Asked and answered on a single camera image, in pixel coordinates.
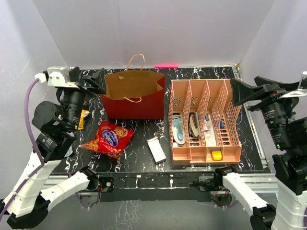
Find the dark silver snack wrapper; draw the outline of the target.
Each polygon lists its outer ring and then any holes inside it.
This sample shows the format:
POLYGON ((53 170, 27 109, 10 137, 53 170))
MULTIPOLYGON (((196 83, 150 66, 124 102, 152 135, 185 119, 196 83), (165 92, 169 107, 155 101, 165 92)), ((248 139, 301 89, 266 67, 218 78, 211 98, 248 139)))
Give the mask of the dark silver snack wrapper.
POLYGON ((64 157, 65 158, 70 157, 73 153, 74 153, 73 148, 72 146, 70 146, 64 157))

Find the red brown paper bag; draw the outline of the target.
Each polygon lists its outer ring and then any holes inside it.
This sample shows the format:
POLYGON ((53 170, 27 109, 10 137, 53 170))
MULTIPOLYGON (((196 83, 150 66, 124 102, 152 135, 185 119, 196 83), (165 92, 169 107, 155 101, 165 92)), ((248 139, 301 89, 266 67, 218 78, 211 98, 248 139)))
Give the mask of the red brown paper bag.
POLYGON ((105 75, 101 100, 109 119, 163 119, 165 75, 129 69, 105 75))

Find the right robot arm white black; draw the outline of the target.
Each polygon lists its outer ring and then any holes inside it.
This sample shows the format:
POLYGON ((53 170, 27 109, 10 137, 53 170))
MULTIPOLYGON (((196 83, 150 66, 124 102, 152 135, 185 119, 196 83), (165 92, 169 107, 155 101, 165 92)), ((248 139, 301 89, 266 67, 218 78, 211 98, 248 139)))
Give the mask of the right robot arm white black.
POLYGON ((307 227, 307 120, 295 119, 294 108, 307 94, 307 74, 295 83, 263 77, 255 86, 231 79, 234 105, 258 101, 248 107, 261 111, 275 147, 272 156, 278 185, 277 205, 261 199, 231 166, 214 173, 214 186, 229 190, 247 211, 255 230, 304 230, 307 227))

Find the red cookie snack bag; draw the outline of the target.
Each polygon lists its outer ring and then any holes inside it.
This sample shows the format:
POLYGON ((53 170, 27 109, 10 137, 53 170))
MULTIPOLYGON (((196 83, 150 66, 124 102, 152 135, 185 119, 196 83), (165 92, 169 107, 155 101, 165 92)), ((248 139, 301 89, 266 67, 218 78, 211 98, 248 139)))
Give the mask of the red cookie snack bag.
POLYGON ((133 136, 131 129, 103 120, 94 140, 81 144, 79 148, 119 159, 133 136))

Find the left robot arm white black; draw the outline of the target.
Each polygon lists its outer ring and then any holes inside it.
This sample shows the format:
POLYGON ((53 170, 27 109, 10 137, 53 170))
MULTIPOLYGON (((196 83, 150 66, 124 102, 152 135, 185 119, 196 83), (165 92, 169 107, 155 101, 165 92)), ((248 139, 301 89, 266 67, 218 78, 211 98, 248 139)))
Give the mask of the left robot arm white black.
POLYGON ((53 66, 35 75, 24 99, 24 119, 32 143, 29 161, 18 182, 0 201, 1 215, 14 230, 38 226, 57 204, 80 191, 98 189, 99 175, 86 166, 48 189, 43 186, 53 170, 73 154, 72 144, 87 95, 105 94, 105 69, 79 75, 78 67, 53 66), (29 97, 36 83, 56 88, 57 103, 43 101, 29 116, 29 97))

